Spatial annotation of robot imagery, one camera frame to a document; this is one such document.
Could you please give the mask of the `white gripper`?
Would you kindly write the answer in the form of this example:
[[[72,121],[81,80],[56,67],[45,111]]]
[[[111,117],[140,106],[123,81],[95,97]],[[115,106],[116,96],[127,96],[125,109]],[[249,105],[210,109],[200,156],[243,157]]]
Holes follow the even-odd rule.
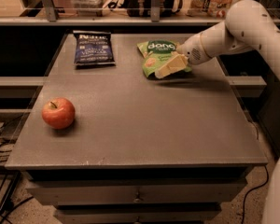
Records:
[[[201,33],[191,36],[183,44],[178,45],[176,51],[180,54],[175,55],[158,68],[155,71],[156,78],[161,79],[184,70],[188,66],[188,61],[190,64],[198,65],[212,59],[203,46]]]

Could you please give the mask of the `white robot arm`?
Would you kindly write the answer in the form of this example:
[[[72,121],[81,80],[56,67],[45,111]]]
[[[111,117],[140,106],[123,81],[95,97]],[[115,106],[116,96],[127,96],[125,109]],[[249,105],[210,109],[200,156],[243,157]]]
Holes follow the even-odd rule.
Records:
[[[254,0],[232,5],[225,20],[191,36],[176,51],[191,65],[223,54],[257,51],[280,81],[280,29],[266,8]],[[280,224],[280,158],[274,166],[261,224]]]

